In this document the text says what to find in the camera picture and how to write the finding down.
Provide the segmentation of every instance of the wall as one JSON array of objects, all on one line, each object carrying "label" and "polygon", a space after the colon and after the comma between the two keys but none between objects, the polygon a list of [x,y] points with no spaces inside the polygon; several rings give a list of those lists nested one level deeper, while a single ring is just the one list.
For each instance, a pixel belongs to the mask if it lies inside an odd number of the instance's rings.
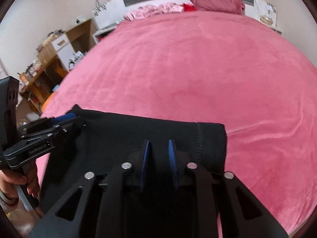
[{"label": "wall", "polygon": [[[317,24],[302,0],[266,0],[278,10],[278,28],[317,67]],[[36,47],[56,29],[68,29],[79,15],[92,16],[95,0],[16,0],[0,24],[0,57],[18,77],[37,55]]]}]

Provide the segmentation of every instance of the pink bedspread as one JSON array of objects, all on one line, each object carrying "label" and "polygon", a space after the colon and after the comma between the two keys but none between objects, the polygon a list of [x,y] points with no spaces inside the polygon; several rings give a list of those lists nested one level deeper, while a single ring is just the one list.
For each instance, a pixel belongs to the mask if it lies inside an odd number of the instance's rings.
[{"label": "pink bedspread", "polygon": [[69,74],[44,116],[84,109],[226,126],[234,172],[288,233],[317,204],[317,69],[248,17],[126,22]]}]

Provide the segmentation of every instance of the black folded garment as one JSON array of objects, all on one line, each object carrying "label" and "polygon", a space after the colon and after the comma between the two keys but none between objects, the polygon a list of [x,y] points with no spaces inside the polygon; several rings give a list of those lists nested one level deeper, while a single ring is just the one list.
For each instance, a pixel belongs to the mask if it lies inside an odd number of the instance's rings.
[{"label": "black folded garment", "polygon": [[[166,121],[82,110],[78,106],[71,112],[83,117],[87,126],[75,139],[66,142],[63,151],[50,155],[40,200],[44,212],[86,172],[106,173],[114,166],[131,160],[129,156],[140,151],[145,139],[151,145],[151,164],[147,169],[147,179],[151,179],[150,189],[160,194],[152,198],[153,203],[163,199],[164,204],[168,205],[164,209],[160,206],[151,208],[153,225],[161,221],[161,218],[166,220],[166,224],[173,222],[173,219],[184,218],[186,211],[192,210],[192,206],[184,209],[188,200],[186,195],[180,198],[173,193],[168,156],[169,139],[175,140],[178,150],[188,152],[193,162],[210,172],[224,173],[227,136],[222,124]],[[136,198],[131,197],[128,200],[135,201]],[[141,216],[144,210],[138,210],[135,205],[134,203],[132,211],[130,210],[132,216]],[[169,219],[166,217],[168,214],[173,216]],[[171,229],[176,229],[175,224],[171,225]]]}]

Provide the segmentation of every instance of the metal rivet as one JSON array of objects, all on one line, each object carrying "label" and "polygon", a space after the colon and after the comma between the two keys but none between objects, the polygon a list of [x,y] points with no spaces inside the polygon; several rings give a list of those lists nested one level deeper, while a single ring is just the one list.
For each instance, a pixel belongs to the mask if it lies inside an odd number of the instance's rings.
[{"label": "metal rivet", "polygon": [[132,164],[129,163],[129,162],[126,162],[126,163],[123,163],[123,164],[121,165],[121,167],[122,167],[123,169],[129,169],[129,168],[132,167]]},{"label": "metal rivet", "polygon": [[93,172],[85,173],[85,178],[88,180],[93,179],[94,177],[95,177],[95,174]]},{"label": "metal rivet", "polygon": [[233,179],[233,177],[235,176],[232,172],[225,172],[224,173],[224,176],[227,178],[227,179]]},{"label": "metal rivet", "polygon": [[187,167],[188,167],[189,169],[196,169],[196,168],[197,168],[197,164],[195,164],[195,163],[193,163],[193,162],[190,162],[190,163],[187,164]]}]

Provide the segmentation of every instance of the crumpled blanket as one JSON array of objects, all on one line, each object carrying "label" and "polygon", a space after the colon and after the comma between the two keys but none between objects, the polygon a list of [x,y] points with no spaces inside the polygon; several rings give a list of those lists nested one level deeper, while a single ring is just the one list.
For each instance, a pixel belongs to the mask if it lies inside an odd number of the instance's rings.
[{"label": "crumpled blanket", "polygon": [[173,2],[163,3],[159,6],[149,4],[139,7],[137,10],[128,12],[126,15],[123,16],[123,18],[133,21],[145,19],[157,14],[182,12],[184,12],[184,7]]}]

